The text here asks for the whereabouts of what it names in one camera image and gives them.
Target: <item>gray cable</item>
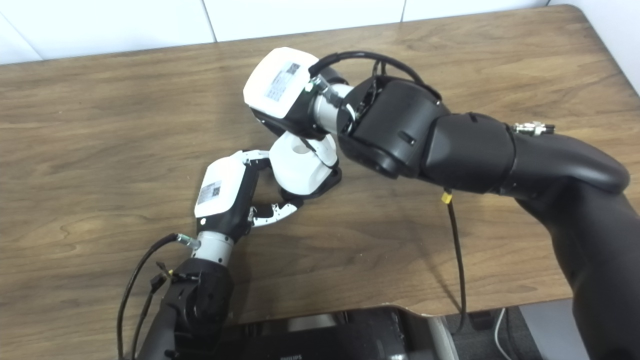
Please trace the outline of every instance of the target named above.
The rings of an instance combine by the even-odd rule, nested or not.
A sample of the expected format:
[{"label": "gray cable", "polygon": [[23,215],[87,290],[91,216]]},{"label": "gray cable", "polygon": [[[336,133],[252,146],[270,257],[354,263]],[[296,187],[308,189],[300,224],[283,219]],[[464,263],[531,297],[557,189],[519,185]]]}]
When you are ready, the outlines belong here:
[{"label": "gray cable", "polygon": [[502,349],[502,346],[500,346],[500,342],[498,341],[498,330],[500,329],[500,324],[502,323],[502,318],[504,317],[504,312],[506,311],[506,307],[503,307],[502,310],[500,310],[500,315],[498,316],[498,322],[495,324],[495,330],[493,331],[493,340],[495,341],[495,346],[498,347],[498,350],[500,350],[500,353],[502,353],[502,356],[506,359],[506,360],[512,360],[507,353]]}]

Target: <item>qr code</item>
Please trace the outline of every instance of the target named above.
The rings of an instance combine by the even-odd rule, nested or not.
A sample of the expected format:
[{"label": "qr code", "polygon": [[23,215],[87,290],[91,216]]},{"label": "qr code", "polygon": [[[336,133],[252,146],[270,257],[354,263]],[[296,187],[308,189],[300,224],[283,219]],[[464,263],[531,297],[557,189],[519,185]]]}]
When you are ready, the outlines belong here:
[{"label": "qr code", "polygon": [[271,86],[264,93],[264,96],[276,102],[280,101],[282,94],[287,90],[287,86],[295,78],[298,69],[300,69],[300,64],[296,63],[288,63],[283,66],[278,75],[273,78]]},{"label": "qr code", "polygon": [[200,194],[198,195],[198,205],[203,202],[207,202],[213,200],[220,196],[220,185],[222,181],[216,181],[215,183],[208,184],[207,186],[203,186],[200,189]]},{"label": "qr code", "polygon": [[300,64],[292,63],[291,66],[287,69],[287,72],[290,74],[295,74],[296,71],[300,69]]}]

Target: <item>tabletop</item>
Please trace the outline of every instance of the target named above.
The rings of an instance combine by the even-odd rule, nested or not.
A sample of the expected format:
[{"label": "tabletop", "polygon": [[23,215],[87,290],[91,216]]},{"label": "tabletop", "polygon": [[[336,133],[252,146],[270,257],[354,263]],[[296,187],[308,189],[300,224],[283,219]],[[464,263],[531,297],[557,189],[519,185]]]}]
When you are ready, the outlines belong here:
[{"label": "tabletop", "polygon": [[[316,56],[388,54],[415,68],[452,111],[553,123],[621,161],[632,174],[626,194],[640,206],[640,99],[569,6],[6,65],[0,346],[7,359],[115,358],[116,311],[131,270],[158,238],[195,235],[206,166],[276,140],[252,117],[242,89],[281,46]],[[336,68],[358,83],[371,65]],[[381,304],[457,312],[442,190],[340,164],[340,185],[234,249],[230,323]],[[263,176],[257,201],[273,199],[276,183]],[[466,193],[455,200],[470,311],[571,295],[549,235],[515,201]],[[187,255],[172,245],[152,259],[175,266]],[[127,341],[156,273],[144,269],[132,293]]]}]

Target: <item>white robotic hand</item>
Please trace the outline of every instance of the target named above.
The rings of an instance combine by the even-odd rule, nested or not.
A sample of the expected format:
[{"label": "white robotic hand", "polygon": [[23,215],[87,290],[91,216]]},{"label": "white robotic hand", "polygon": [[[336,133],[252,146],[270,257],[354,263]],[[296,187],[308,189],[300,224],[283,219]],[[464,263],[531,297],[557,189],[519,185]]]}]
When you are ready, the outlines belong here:
[{"label": "white robotic hand", "polygon": [[[237,216],[223,215],[240,212],[241,216],[245,212],[246,216],[241,216],[239,222],[257,227],[273,224],[294,213],[302,206],[301,199],[287,199],[285,202],[266,206],[250,204],[258,172],[268,167],[271,167],[269,152],[260,150],[238,151],[211,163],[204,175],[194,209],[198,225],[208,227],[207,223],[211,224],[218,218],[219,221],[229,222]],[[235,224],[220,224],[222,227],[230,225]]]},{"label": "white robotic hand", "polygon": [[[317,61],[315,56],[303,51],[288,47],[274,49],[258,64],[243,90],[244,101],[256,118],[280,137],[269,151],[269,157],[285,199],[318,197],[342,178],[332,136],[298,131],[308,126],[305,117],[310,112],[328,118],[335,118],[337,113],[333,105],[316,94],[310,83],[308,68]],[[343,85],[343,93],[350,89]],[[332,87],[325,90],[336,91]],[[301,94],[319,99],[299,101]],[[291,129],[271,126],[284,118],[294,119],[287,120]]]}]

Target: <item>black device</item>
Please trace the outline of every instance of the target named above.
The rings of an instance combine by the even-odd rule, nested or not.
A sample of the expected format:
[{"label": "black device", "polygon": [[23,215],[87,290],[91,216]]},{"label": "black device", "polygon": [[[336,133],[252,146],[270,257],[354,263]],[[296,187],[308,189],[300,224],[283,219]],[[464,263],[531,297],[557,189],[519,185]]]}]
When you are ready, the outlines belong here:
[{"label": "black device", "polygon": [[[350,58],[375,60],[376,68],[371,78],[337,97],[320,73]],[[386,65],[411,80],[386,75]],[[335,129],[349,159],[387,177],[417,178],[448,192],[513,197],[551,235],[589,356],[640,359],[640,218],[623,193],[630,178],[622,164],[578,139],[555,134],[553,126],[512,126],[478,113],[452,113],[415,71],[388,56],[337,53],[308,71],[314,87],[300,93],[292,107],[295,116],[274,119],[255,111],[256,116],[272,129],[309,139]],[[334,118],[319,116],[317,101],[336,107]],[[166,348],[162,344],[169,342],[155,337],[174,333],[155,326],[147,342]]]},{"label": "black device", "polygon": [[296,331],[287,328],[287,320],[229,327],[209,359],[407,360],[420,353],[420,360],[438,360],[426,322],[397,308],[357,309],[332,317],[333,324]]}]

